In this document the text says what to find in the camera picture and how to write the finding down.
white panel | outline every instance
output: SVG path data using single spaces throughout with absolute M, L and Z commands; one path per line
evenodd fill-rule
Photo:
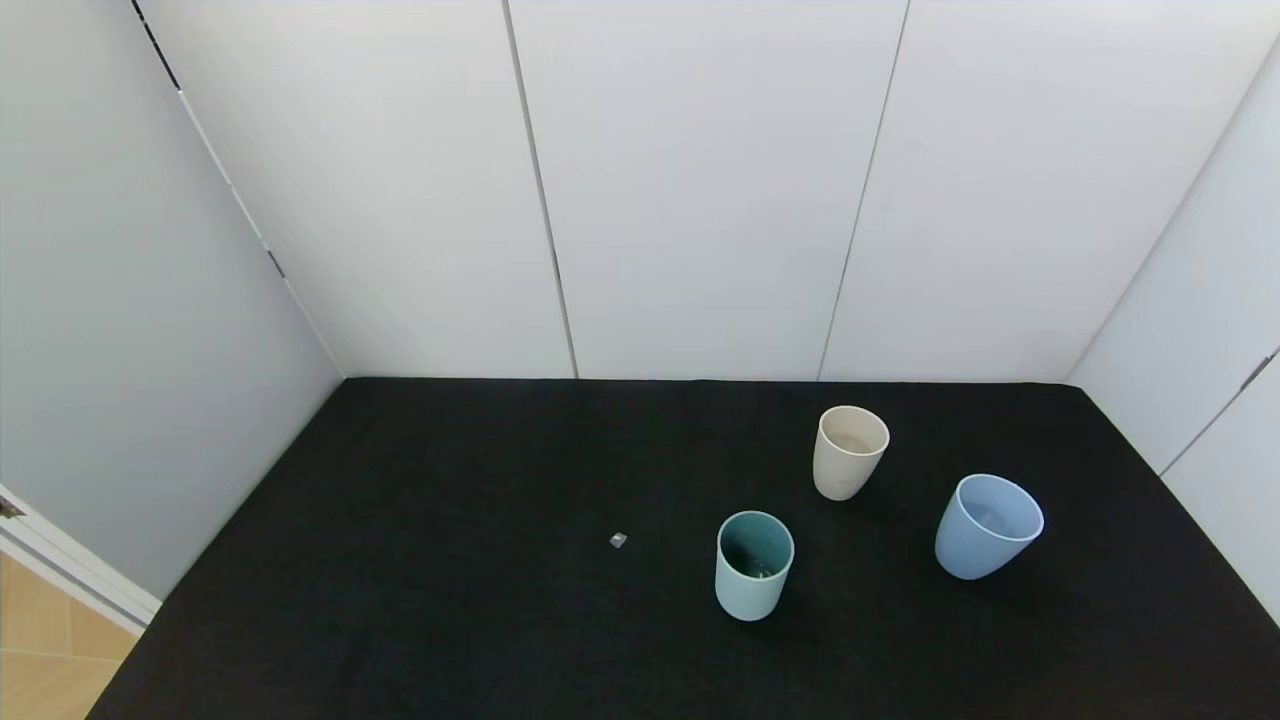
M 572 374 L 499 0 L 142 9 L 348 374 Z
M 1071 373 L 1157 471 L 1280 345 L 1280 47 Z
M 511 3 L 584 377 L 817 377 L 904 8 Z
M 1061 380 L 1280 3 L 915 0 L 823 379 Z
M 1204 432 L 1165 483 L 1280 623 L 1280 363 Z
M 164 596 L 339 375 L 129 3 L 0 3 L 0 482 Z

black tablecloth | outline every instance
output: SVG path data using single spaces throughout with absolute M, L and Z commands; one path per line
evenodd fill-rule
M 810 471 L 841 404 L 892 433 L 844 503 Z M 1046 529 L 963 582 L 933 533 L 979 471 Z M 796 541 L 756 624 L 712 584 L 744 509 Z M 361 379 L 91 717 L 1274 719 L 1280 630 L 1075 388 Z

cup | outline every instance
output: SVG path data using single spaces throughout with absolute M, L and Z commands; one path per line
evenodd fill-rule
M 716 536 L 716 600 L 749 623 L 773 612 L 796 546 L 791 530 L 768 512 L 730 515 Z
M 933 553 L 960 578 L 975 580 L 998 570 L 1044 529 L 1036 498 L 997 475 L 969 475 L 951 493 Z
M 888 425 L 870 410 L 837 405 L 818 419 L 813 484 L 824 497 L 849 500 L 872 477 L 888 447 Z

cup rim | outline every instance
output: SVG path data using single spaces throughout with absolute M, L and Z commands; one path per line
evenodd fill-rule
M 835 413 L 836 410 L 856 410 L 863 415 L 868 415 L 879 424 L 882 430 L 884 430 L 884 442 L 870 452 L 854 452 L 851 450 L 845 450 L 844 447 L 840 447 L 838 445 L 832 442 L 829 437 L 827 437 L 827 428 L 823 427 L 823 423 L 827 420 L 827 415 Z M 856 405 L 836 405 L 835 407 L 828 407 L 826 411 L 823 411 L 823 414 L 818 418 L 818 436 L 822 437 L 823 442 L 826 442 L 831 447 L 852 457 L 874 457 L 888 450 L 888 441 L 890 441 L 888 425 L 884 423 L 884 420 L 882 420 L 879 415 L 872 413 L 870 410 L 865 407 L 859 407 Z
M 969 514 L 969 509 L 964 506 L 964 498 L 960 497 L 960 488 L 963 488 L 966 482 L 975 478 L 991 478 L 993 480 L 1000 480 L 1005 486 L 1009 486 L 1015 491 L 1018 491 L 1019 493 L 1021 493 L 1021 496 L 1025 497 L 1028 502 L 1032 503 L 1032 507 L 1036 509 L 1036 532 L 1019 537 L 1002 536 L 996 530 L 992 530 L 991 528 L 975 520 L 974 516 Z M 1039 502 L 1036 502 L 1036 498 L 1032 497 L 1032 493 L 1027 492 L 1025 489 L 1023 489 L 1021 486 L 1019 486 L 1014 480 L 1010 480 L 1009 478 L 1001 478 L 1000 475 L 992 475 L 991 473 L 974 473 L 972 475 L 965 475 L 959 483 L 956 483 L 956 489 L 955 493 L 952 495 L 956 498 L 956 505 L 960 507 L 960 511 L 964 512 L 964 516 L 968 518 L 970 523 L 973 523 L 973 527 L 978 528 L 979 530 L 987 533 L 993 538 L 998 538 L 1007 542 L 1030 542 L 1038 538 L 1042 532 L 1044 532 L 1044 511 L 1041 510 Z
M 735 518 L 741 518 L 742 515 L 763 515 L 763 516 L 768 518 L 769 520 L 773 520 L 774 523 L 777 523 L 778 527 L 782 528 L 782 532 L 787 534 L 787 551 L 788 551 L 787 552 L 787 564 L 783 565 L 781 570 L 778 570 L 777 573 L 769 575 L 768 578 L 753 578 L 750 575 L 744 575 L 742 573 L 739 573 L 737 568 L 735 568 L 724 557 L 724 546 L 723 546 L 724 528 L 727 528 L 728 524 L 732 523 Z M 739 578 L 741 578 L 744 580 L 750 580 L 753 583 L 768 583 L 768 582 L 776 579 L 778 575 L 785 575 L 787 573 L 787 570 L 791 569 L 791 562 L 795 561 L 795 559 L 796 559 L 796 541 L 795 541 L 794 537 L 791 537 L 791 528 L 788 528 L 786 523 L 783 523 L 782 520 L 778 520 L 776 516 L 773 516 L 773 515 L 771 515 L 771 514 L 768 514 L 768 512 L 765 512 L 763 510 L 739 510 L 737 512 L 730 515 L 728 518 L 724 518 L 724 521 L 721 523 L 721 529 L 716 533 L 716 556 L 724 564 L 726 568 L 728 568 L 728 570 L 731 573 L 733 573 Z

door frame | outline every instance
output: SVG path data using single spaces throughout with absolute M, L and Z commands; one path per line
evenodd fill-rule
M 155 596 L 61 532 L 3 483 L 0 495 L 23 512 L 0 519 L 0 552 L 133 635 L 142 634 L 160 610 Z

